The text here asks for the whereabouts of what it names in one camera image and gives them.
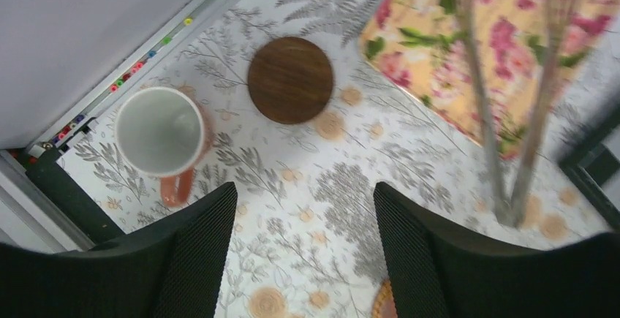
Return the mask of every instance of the table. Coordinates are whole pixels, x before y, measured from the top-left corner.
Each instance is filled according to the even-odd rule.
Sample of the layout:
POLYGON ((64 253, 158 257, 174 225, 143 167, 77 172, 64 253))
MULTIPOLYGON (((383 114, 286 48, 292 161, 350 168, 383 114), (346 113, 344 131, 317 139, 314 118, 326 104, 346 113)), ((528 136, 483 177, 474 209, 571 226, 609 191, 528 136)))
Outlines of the table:
MULTIPOLYGON (((617 90, 618 23, 550 117, 522 229, 498 224, 482 149, 362 62, 356 36, 380 0, 242 0, 143 86, 195 96, 222 147, 197 166, 192 201, 234 181, 239 201, 216 317, 370 317, 387 278, 371 197, 388 181, 414 202, 510 243, 549 249, 607 226, 554 162, 617 90), (336 88, 313 121, 283 126, 261 116, 246 90, 259 46, 301 36, 332 61, 336 88)), ((158 180, 123 167, 114 114, 58 163, 125 232, 175 210, 158 180)), ((515 163, 504 165, 513 175, 515 163)))

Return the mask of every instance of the black object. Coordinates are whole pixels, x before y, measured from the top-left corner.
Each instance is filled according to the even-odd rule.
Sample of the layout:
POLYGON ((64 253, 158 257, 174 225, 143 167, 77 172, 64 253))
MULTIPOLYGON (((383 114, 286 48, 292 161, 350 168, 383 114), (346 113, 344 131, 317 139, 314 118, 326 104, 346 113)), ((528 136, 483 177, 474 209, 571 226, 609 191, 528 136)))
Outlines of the black object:
POLYGON ((40 254, 0 243, 3 317, 212 317, 237 192, 194 204, 87 252, 40 254))
POLYGON ((374 204, 400 318, 618 316, 618 234, 537 251, 468 230, 386 183, 374 204))
POLYGON ((26 170, 26 177, 47 196, 93 243, 102 243, 125 233, 56 163, 57 148, 47 150, 26 170))
MULTIPOLYGON (((564 158, 559 166, 581 191, 583 196, 597 209, 601 216, 615 231, 620 231, 620 211, 602 190, 612 175, 620 171, 617 156, 605 145, 605 141, 620 128, 620 99, 613 98, 609 105, 614 107, 605 111, 605 116, 596 119, 595 128, 586 131, 577 145, 564 158)), ((611 195, 620 199, 620 195, 611 195)))

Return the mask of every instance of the floral tablecloth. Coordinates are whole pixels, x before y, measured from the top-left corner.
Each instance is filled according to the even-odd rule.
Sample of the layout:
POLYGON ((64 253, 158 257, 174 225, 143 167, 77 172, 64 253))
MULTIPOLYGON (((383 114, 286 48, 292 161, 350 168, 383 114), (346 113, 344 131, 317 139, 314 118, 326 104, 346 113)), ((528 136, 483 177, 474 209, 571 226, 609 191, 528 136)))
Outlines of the floral tablecloth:
MULTIPOLYGON (((216 317, 369 317, 387 277, 371 196, 377 181, 459 224, 533 248, 607 229, 554 159, 588 124, 593 103, 618 89, 610 70, 618 68, 617 23, 550 118, 526 222, 514 230, 489 211, 480 147, 363 62, 357 37, 381 0, 340 1, 243 0, 141 83, 196 96, 215 118, 218 148, 196 167, 192 200, 225 181, 238 188, 216 317), (246 89, 255 50, 289 35, 321 47, 336 74, 326 111, 297 126, 261 116, 246 89)), ((58 163, 132 232, 175 210, 162 205, 158 180, 123 163, 113 120, 100 119, 58 163)), ((504 168, 513 173, 515 165, 504 168)))
MULTIPOLYGON (((614 19, 619 2, 578 0, 560 51, 554 101, 614 19)), ((528 129, 545 60, 545 0, 474 3, 481 71, 499 150, 505 159, 514 158, 528 129)), ((384 0, 364 29, 360 46, 373 67, 481 143, 480 117, 455 6, 455 0, 384 0)))

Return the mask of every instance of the mug rim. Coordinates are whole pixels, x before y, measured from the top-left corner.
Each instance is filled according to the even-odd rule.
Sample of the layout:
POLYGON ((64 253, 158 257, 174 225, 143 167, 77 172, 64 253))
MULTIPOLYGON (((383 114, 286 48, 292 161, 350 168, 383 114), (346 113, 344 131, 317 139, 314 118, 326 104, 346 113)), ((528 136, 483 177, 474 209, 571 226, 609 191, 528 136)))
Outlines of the mug rim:
POLYGON ((123 157, 123 160, 125 163, 129 164, 130 166, 132 166, 133 168, 135 168, 138 172, 144 173, 146 175, 149 175, 151 177, 156 177, 156 178, 167 178, 167 177, 174 177, 177 176, 183 172, 185 172, 186 170, 188 170, 189 168, 192 168, 194 163, 196 163, 196 161, 198 160, 198 158, 200 158, 200 154, 203 152, 203 149, 205 147, 205 136, 206 136, 206 132, 205 132, 205 118, 203 117, 202 112, 200 111, 200 108, 198 108, 198 105, 196 105, 196 102, 194 102, 194 100, 192 100, 192 98, 190 98, 189 96, 187 96, 185 93, 179 91, 176 88, 168 88, 166 86, 152 86, 150 88, 144 88, 141 89, 135 93, 133 93, 131 95, 130 98, 127 99, 127 101, 125 101, 121 108, 118 109, 118 113, 116 114, 116 119, 114 120, 114 143, 116 143, 116 147, 118 147, 118 151, 120 152, 121 156, 123 157), (127 155, 125 154, 125 152, 123 151, 122 145, 120 144, 120 142, 118 141, 118 135, 116 134, 118 132, 118 122, 119 122, 119 117, 121 117, 121 114, 123 113, 123 111, 125 110, 125 108, 127 107, 127 105, 134 100, 136 97, 139 97, 141 95, 147 94, 151 91, 168 91, 170 93, 176 94, 179 97, 183 98, 183 100, 185 100, 194 110, 194 113, 196 113, 196 115, 198 116, 198 121, 200 122, 200 141, 198 143, 197 149, 194 152, 194 154, 192 155, 192 158, 183 166, 169 172, 169 173, 151 173, 148 171, 143 170, 142 168, 137 167, 136 165, 134 165, 133 163, 131 163, 131 161, 126 157, 127 155))

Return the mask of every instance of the white appliance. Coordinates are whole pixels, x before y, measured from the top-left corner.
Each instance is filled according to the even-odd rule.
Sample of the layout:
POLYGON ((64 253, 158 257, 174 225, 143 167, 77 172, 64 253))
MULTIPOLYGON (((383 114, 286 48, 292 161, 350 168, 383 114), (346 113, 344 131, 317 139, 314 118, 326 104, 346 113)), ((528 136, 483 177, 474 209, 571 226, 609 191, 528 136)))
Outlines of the white appliance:
MULTIPOLYGON (((238 1, 0 0, 0 148, 38 157, 71 146, 238 1)), ((45 252, 92 245, 5 151, 0 241, 45 252)))

